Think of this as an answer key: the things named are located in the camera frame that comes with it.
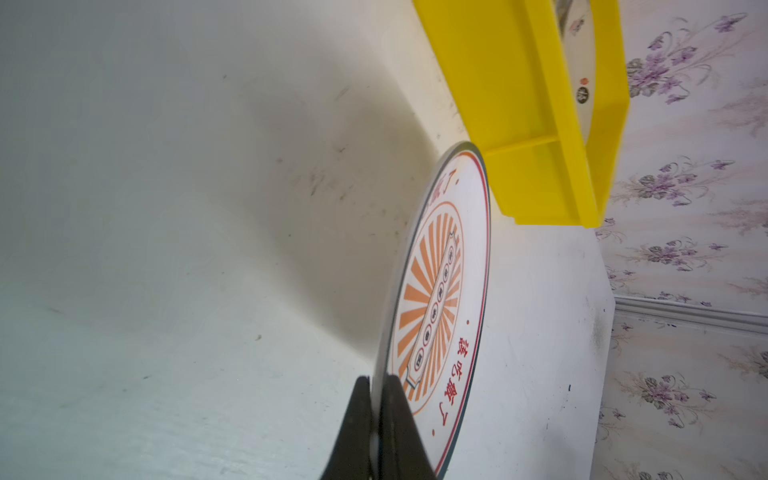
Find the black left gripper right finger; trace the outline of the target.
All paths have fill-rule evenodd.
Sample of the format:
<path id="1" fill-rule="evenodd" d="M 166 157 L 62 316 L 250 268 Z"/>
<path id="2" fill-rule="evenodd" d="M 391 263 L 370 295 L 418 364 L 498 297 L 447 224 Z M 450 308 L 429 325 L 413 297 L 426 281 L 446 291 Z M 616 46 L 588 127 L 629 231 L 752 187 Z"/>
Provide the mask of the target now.
<path id="1" fill-rule="evenodd" d="M 435 480 L 399 378 L 388 375 L 381 393 L 378 479 Z"/>

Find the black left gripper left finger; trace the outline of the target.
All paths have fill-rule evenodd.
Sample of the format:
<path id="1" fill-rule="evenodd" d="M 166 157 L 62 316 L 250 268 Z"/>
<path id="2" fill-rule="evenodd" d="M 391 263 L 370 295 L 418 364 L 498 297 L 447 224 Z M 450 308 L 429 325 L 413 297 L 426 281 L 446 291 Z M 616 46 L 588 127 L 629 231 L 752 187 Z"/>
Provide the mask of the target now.
<path id="1" fill-rule="evenodd" d="M 370 379 L 360 376 L 355 381 L 322 480 L 370 478 L 371 429 Z"/>

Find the orange sunburst plate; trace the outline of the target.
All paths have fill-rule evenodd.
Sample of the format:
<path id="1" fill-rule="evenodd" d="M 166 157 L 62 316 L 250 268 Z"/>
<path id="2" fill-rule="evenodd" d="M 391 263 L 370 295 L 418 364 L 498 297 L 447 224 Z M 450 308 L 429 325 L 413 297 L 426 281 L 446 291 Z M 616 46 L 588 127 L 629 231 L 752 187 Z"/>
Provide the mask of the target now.
<path id="1" fill-rule="evenodd" d="M 441 157 L 408 229 L 383 316 L 373 412 L 395 377 L 443 478 L 470 397 L 489 283 L 490 188 L 474 144 L 459 142 Z"/>

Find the pale yellow small plate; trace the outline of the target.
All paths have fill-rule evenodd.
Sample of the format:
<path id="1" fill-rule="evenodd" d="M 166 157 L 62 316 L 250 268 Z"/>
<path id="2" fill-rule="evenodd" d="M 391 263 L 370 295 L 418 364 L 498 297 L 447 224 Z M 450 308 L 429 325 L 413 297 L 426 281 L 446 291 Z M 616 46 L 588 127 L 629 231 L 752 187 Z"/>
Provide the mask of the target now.
<path id="1" fill-rule="evenodd" d="M 587 143 L 594 112 L 596 76 L 592 8 L 588 0 L 555 0 L 553 4 L 580 131 Z"/>

